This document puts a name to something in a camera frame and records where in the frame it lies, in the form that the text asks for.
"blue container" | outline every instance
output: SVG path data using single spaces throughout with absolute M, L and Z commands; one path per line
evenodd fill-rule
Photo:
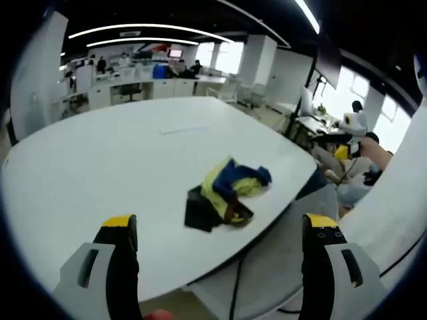
M 165 79 L 166 67 L 166 65 L 155 65 L 153 68 L 153 79 Z

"black ceiling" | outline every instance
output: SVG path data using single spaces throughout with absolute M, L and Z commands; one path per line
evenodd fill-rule
M 292 50 L 306 54 L 315 51 L 317 35 L 295 0 L 228 1 L 261 19 L 288 41 Z M 339 48 L 373 64 L 393 78 L 415 101 L 420 101 L 421 95 L 414 78 L 412 57 L 415 50 L 426 49 L 425 28 L 422 34 L 422 27 L 425 27 L 421 8 L 423 0 L 405 0 L 399 3 L 389 0 L 305 0 L 305 2 Z M 210 33 L 227 31 L 263 33 L 278 40 L 249 17 L 216 0 L 58 0 L 50 5 L 69 19 L 66 36 L 120 23 L 163 23 Z M 31 19 L 22 21 L 31 23 Z M 116 29 L 75 39 L 66 38 L 63 51 L 67 56 L 85 53 L 86 44 L 117 39 L 119 32 L 125 30 L 128 31 Z M 171 29 L 140 30 L 140 37 L 191 39 L 197 36 L 194 33 Z

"white cabinet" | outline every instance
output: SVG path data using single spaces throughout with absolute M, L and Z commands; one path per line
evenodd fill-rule
M 97 85 L 89 90 L 89 110 L 96 110 L 111 105 L 109 85 Z
M 175 79 L 174 97 L 192 97 L 194 83 L 191 79 Z
M 155 80 L 152 99 L 172 98 L 175 91 L 175 80 Z

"blue cloth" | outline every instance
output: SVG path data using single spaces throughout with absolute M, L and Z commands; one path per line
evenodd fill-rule
M 237 195 L 233 189 L 233 183 L 245 178 L 256 178 L 263 186 L 272 182 L 272 176 L 266 168 L 259 167 L 258 170 L 255 170 L 244 165 L 238 165 L 233 159 L 230 159 L 216 177 L 212 189 L 226 201 L 235 199 Z

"window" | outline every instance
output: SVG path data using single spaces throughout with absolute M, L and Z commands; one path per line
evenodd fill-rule
M 395 153 L 402 143 L 410 122 L 409 115 L 392 98 L 386 96 L 374 128 L 375 134 L 380 138 L 381 147 Z
M 212 53 L 214 52 L 213 42 L 200 43 L 195 54 L 195 59 L 200 60 L 200 64 L 204 67 L 210 67 L 212 60 Z
M 243 42 L 221 43 L 215 69 L 226 73 L 238 73 L 243 48 Z
M 320 104 L 326 111 L 337 119 L 342 119 L 345 113 L 353 112 L 352 103 L 359 100 L 365 104 L 368 95 L 369 81 L 357 73 L 342 67 L 336 90 L 329 84 L 320 84 L 314 97 L 314 106 Z

